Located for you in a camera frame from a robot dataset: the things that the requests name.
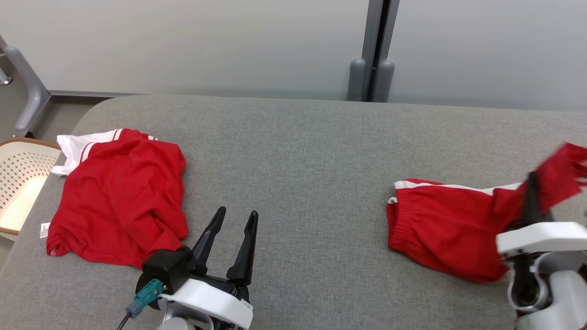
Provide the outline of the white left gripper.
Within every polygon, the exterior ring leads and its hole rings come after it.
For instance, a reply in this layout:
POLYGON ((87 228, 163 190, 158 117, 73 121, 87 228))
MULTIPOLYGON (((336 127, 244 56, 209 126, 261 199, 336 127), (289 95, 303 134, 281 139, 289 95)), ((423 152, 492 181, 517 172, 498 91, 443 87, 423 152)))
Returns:
MULTIPOLYGON (((192 249, 193 272, 206 275, 207 261, 226 207, 220 207, 192 249)), ((226 278, 179 275, 163 278, 159 308, 164 318, 160 330, 197 330, 199 321, 210 330, 249 330, 254 317, 248 286, 252 282, 259 215, 253 210, 244 228, 244 239, 226 278)))

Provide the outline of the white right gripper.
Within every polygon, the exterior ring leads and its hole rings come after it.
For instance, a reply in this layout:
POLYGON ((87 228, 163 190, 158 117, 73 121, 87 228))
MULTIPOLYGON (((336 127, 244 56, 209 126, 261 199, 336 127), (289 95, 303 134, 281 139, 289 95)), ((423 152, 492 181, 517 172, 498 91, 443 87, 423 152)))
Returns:
POLYGON ((587 230, 575 222, 553 222, 551 211, 542 211, 536 172, 526 180, 523 228, 496 236, 497 252, 505 257, 523 253, 587 250, 587 230))

